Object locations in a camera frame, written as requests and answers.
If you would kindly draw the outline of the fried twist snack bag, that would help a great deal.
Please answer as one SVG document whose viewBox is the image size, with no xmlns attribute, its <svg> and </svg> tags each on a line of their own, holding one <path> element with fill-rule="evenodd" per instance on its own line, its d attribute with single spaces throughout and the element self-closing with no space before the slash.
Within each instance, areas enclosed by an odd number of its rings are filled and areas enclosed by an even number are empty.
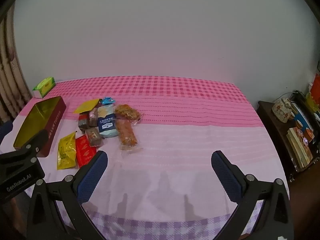
<svg viewBox="0 0 320 240">
<path fill-rule="evenodd" d="M 130 122 L 139 122 L 141 114 L 128 104 L 116 106 L 114 113 L 118 119 L 128 120 Z"/>
</svg>

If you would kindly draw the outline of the grey red-band snack bar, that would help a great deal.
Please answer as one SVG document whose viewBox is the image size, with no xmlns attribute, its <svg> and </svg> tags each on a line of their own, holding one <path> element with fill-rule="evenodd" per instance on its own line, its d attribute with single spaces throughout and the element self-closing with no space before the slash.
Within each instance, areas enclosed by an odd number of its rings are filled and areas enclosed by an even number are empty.
<svg viewBox="0 0 320 240">
<path fill-rule="evenodd" d="M 78 128 L 80 129 L 80 131 L 82 133 L 85 133 L 85 131 L 90 128 L 90 126 L 89 126 L 89 117 L 88 117 L 88 113 L 87 112 L 79 114 Z"/>
</svg>

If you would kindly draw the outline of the red gold toffee tin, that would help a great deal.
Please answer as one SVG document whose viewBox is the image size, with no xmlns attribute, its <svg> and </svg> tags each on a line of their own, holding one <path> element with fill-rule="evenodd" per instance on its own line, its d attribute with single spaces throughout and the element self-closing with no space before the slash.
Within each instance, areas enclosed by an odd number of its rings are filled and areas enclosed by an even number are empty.
<svg viewBox="0 0 320 240">
<path fill-rule="evenodd" d="M 20 149 L 39 131 L 45 129 L 48 133 L 48 141 L 37 156 L 47 157 L 65 110 L 66 104 L 61 96 L 35 103 L 17 133 L 13 144 L 14 149 Z"/>
</svg>

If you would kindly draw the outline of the small blue candy wrapper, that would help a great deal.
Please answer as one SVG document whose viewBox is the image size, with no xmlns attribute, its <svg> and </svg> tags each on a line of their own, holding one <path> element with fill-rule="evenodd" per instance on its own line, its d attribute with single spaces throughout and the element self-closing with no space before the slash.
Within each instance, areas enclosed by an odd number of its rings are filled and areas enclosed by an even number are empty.
<svg viewBox="0 0 320 240">
<path fill-rule="evenodd" d="M 101 99 L 101 104 L 106 106 L 106 105 L 114 105 L 116 101 L 111 98 L 111 97 L 104 97 Z"/>
</svg>

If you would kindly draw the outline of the beige patterned curtain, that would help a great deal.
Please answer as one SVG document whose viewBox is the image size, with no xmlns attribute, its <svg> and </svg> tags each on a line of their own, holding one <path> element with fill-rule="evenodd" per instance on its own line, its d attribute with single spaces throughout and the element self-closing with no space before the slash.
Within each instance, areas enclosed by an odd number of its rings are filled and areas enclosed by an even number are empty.
<svg viewBox="0 0 320 240">
<path fill-rule="evenodd" d="M 12 5 L 1 21 L 1 123 L 15 119 L 31 100 L 17 56 Z"/>
</svg>

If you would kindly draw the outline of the blue cracker packet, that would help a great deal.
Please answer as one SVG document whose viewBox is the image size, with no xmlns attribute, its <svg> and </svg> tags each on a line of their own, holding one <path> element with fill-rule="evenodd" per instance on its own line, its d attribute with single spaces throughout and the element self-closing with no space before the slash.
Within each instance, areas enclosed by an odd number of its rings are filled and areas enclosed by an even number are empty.
<svg viewBox="0 0 320 240">
<path fill-rule="evenodd" d="M 118 135 L 114 105 L 104 105 L 98 108 L 98 129 L 103 138 L 112 138 Z"/>
</svg>

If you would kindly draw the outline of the pink brown snack bar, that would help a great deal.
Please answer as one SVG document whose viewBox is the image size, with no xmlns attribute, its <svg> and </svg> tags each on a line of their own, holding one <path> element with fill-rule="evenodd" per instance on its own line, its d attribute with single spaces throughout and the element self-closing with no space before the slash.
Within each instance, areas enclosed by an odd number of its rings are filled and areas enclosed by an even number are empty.
<svg viewBox="0 0 320 240">
<path fill-rule="evenodd" d="M 94 107 L 88 114 L 88 125 L 90 127 L 97 127 L 98 126 L 98 109 Z"/>
</svg>

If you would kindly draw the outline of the brown sesame cake packet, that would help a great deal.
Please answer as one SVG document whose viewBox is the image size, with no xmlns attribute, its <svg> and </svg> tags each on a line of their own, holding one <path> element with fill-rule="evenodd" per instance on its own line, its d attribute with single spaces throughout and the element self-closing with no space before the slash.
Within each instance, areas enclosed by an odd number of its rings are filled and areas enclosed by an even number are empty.
<svg viewBox="0 0 320 240">
<path fill-rule="evenodd" d="M 89 141 L 90 146 L 92 147 L 100 147 L 103 143 L 103 139 L 99 133 L 99 129 L 97 127 L 91 127 L 85 131 L 86 137 Z"/>
</svg>

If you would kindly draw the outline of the dark wooden side cabinet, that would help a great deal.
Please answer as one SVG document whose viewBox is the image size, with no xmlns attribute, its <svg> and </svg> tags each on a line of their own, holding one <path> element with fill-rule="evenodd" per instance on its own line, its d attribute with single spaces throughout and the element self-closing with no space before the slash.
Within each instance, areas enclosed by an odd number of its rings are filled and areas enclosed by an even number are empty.
<svg viewBox="0 0 320 240">
<path fill-rule="evenodd" d="M 281 122 L 272 111 L 274 102 L 259 101 L 257 114 L 267 129 L 289 181 L 319 161 L 319 113 L 307 104 L 302 92 L 289 97 L 293 117 Z"/>
</svg>

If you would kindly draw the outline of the green tissue box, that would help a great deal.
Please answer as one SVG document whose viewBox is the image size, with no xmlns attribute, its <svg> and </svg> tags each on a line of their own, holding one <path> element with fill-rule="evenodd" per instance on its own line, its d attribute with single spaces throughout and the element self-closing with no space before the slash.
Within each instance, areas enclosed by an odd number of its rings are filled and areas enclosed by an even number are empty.
<svg viewBox="0 0 320 240">
<path fill-rule="evenodd" d="M 37 99 L 44 98 L 54 87 L 55 79 L 53 77 L 47 77 L 43 79 L 33 88 L 33 96 Z"/>
</svg>

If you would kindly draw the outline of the floral ceramic teapot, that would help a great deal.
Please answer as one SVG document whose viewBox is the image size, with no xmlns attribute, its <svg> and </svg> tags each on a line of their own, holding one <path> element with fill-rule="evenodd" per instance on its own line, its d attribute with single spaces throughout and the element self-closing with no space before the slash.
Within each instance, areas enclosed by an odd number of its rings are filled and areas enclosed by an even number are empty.
<svg viewBox="0 0 320 240">
<path fill-rule="evenodd" d="M 272 112 L 279 121 L 287 123 L 293 114 L 291 101 L 288 98 L 277 99 L 272 107 Z"/>
</svg>

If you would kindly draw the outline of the yellow foil snack packet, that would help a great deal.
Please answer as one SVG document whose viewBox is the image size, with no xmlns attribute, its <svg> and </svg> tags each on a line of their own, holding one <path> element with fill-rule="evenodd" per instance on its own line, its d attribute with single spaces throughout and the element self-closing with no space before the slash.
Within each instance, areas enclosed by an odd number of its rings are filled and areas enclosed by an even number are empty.
<svg viewBox="0 0 320 240">
<path fill-rule="evenodd" d="M 76 166 L 76 132 L 60 139 L 57 149 L 57 169 L 63 170 Z"/>
</svg>

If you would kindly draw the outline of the orange long snack bag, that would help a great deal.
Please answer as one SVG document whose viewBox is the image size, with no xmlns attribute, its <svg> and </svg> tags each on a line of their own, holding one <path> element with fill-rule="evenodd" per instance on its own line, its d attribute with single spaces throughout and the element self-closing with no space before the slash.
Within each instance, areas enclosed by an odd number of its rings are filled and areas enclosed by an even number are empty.
<svg viewBox="0 0 320 240">
<path fill-rule="evenodd" d="M 143 147 L 135 136 L 131 122 L 125 119 L 116 120 L 116 129 L 120 142 L 121 157 L 126 158 L 133 153 L 141 152 Z"/>
</svg>

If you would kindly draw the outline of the stack of books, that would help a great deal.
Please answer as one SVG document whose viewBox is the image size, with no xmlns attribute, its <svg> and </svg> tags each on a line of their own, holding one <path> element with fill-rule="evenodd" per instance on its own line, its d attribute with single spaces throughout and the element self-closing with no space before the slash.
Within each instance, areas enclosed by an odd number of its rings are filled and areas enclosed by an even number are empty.
<svg viewBox="0 0 320 240">
<path fill-rule="evenodd" d="M 311 163 L 313 155 L 303 132 L 297 127 L 290 128 L 287 131 L 287 138 L 296 156 L 298 167 L 306 168 Z"/>
</svg>

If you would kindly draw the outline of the red snack packet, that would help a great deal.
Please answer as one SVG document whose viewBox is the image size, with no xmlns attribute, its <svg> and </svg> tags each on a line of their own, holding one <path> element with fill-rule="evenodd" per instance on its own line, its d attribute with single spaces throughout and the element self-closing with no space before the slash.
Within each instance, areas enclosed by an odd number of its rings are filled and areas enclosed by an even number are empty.
<svg viewBox="0 0 320 240">
<path fill-rule="evenodd" d="M 87 165 L 95 156 L 97 150 L 89 144 L 86 135 L 82 135 L 75 140 L 76 144 L 76 159 L 79 167 Z"/>
</svg>

